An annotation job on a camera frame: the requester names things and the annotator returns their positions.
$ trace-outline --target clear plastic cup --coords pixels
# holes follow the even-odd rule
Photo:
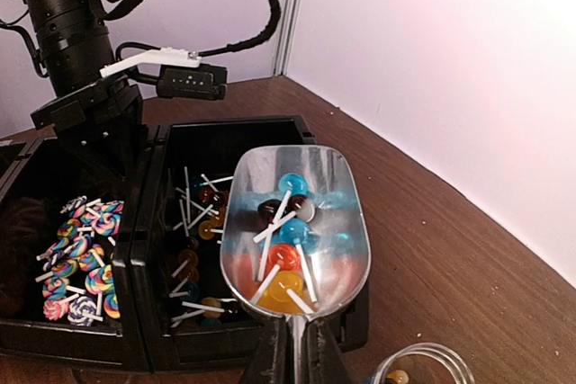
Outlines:
[[[462,357],[440,344],[414,344],[383,361],[364,384],[388,384],[386,377],[395,371],[406,371],[409,383],[474,384],[474,376]]]

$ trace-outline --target white plastic bracket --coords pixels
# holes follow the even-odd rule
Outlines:
[[[171,67],[198,67],[201,62],[201,57],[185,49],[151,49],[103,67],[100,69],[100,75],[102,78],[106,78],[107,76],[113,76],[126,69],[143,64],[167,65]]]

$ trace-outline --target brown wooden surface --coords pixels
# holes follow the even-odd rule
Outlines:
[[[329,103],[280,77],[231,85],[225,103],[148,100],[145,121],[293,113],[347,157],[363,202],[373,248],[370,341],[346,354],[358,382],[386,356],[422,341],[455,349],[479,383],[576,382],[576,291],[458,191]],[[232,383],[239,374],[129,382]],[[0,358],[0,383],[29,382],[74,379],[67,368]]]

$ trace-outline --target white wall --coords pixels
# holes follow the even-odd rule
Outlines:
[[[0,0],[0,18],[11,21],[24,11],[20,0]],[[267,0],[146,0],[128,17],[110,22],[112,44],[136,40],[189,50],[218,48],[255,36],[269,16]],[[229,68],[229,80],[270,76],[274,43],[211,58]],[[145,95],[154,89],[143,85]],[[53,98],[49,80],[32,69],[22,40],[0,31],[0,137],[32,127],[30,113]]]
[[[576,286],[576,0],[302,0],[288,75]]]

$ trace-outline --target metal scoop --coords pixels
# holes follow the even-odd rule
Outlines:
[[[234,296],[265,323],[241,382],[351,382],[325,318],[356,297],[370,262],[354,179],[339,152],[248,151],[234,174],[220,252]]]

